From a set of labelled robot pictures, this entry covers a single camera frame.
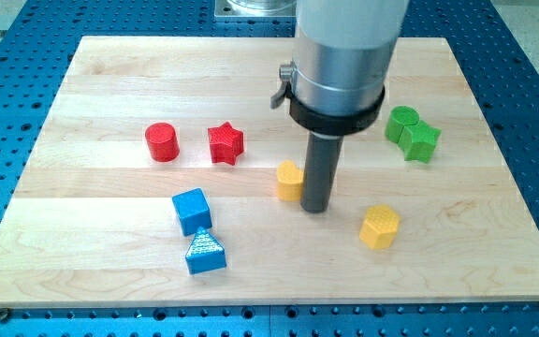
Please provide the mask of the black clamp ring with lever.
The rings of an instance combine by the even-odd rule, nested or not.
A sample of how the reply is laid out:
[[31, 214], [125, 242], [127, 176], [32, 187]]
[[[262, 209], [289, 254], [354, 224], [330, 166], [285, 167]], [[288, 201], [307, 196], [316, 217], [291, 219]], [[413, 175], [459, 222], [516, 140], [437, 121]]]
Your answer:
[[294, 62], [280, 65], [278, 73], [281, 86], [270, 98], [270, 108], [275, 110], [288, 99], [290, 117], [305, 129], [321, 135], [343, 137], [367, 129], [377, 119], [386, 96], [386, 87], [383, 86], [373, 104], [364, 110], [344, 116], [325, 114], [305, 106], [295, 96], [291, 85], [295, 73]]

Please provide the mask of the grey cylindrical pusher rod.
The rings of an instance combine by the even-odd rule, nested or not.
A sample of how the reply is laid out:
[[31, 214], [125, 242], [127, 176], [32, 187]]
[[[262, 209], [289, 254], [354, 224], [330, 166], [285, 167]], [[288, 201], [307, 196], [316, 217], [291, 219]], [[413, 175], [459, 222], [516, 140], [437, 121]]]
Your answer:
[[320, 213], [328, 208], [341, 148], [342, 137], [309, 134], [300, 199], [304, 211]]

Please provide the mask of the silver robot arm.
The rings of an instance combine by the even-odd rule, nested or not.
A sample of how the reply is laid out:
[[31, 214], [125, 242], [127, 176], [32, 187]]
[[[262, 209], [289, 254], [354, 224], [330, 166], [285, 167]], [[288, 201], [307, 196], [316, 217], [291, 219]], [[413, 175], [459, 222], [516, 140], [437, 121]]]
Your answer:
[[386, 73], [408, 0], [296, 3], [292, 59], [279, 68], [276, 109], [309, 132], [300, 205], [328, 208], [344, 137], [367, 129], [386, 97]]

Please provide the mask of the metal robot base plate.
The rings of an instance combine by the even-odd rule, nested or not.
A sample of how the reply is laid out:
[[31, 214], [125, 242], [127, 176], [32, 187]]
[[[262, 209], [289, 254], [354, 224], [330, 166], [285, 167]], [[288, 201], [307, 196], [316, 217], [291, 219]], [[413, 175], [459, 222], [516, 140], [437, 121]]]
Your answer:
[[215, 0], [214, 16], [229, 19], [293, 17], [296, 3], [296, 0]]

